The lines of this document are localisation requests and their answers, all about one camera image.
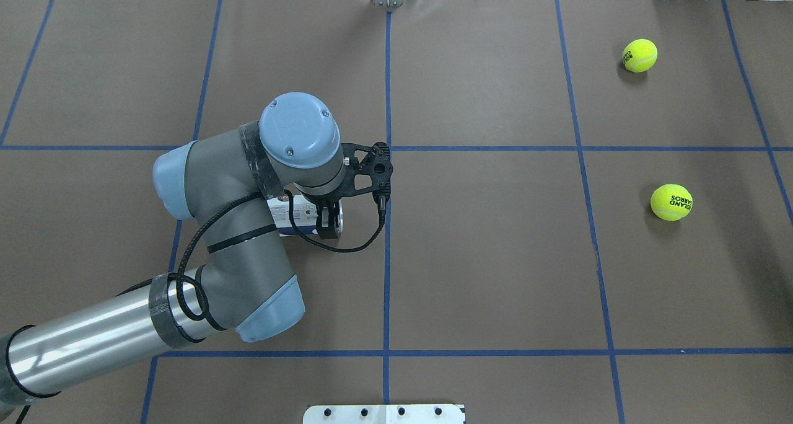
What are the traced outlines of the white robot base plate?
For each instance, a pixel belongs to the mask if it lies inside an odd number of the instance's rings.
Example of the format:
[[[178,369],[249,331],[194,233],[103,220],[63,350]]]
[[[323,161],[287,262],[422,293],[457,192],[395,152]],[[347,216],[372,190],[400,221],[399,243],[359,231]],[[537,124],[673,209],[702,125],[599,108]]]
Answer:
[[[467,423],[457,404],[369,404],[309,407],[303,423]]]

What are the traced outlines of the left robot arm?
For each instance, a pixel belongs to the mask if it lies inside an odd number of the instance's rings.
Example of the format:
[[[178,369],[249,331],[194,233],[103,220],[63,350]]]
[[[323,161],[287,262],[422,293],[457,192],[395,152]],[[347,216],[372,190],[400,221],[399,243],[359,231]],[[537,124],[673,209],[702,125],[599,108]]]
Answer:
[[[156,159],[167,211],[196,230],[169,271],[115,297],[2,336],[2,418],[165,351],[234,330],[260,342],[305,314],[269,199],[339,186],[341,133],[319,97],[289,92],[257,121]]]

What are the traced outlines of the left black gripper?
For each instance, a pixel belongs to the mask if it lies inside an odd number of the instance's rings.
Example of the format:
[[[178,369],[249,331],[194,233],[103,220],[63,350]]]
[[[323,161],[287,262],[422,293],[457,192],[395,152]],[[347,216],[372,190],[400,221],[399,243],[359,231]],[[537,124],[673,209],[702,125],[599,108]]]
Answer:
[[[303,196],[317,210],[315,218],[315,234],[320,239],[339,239],[343,231],[343,209],[341,198],[326,193],[326,195],[314,195],[314,193],[301,192]]]

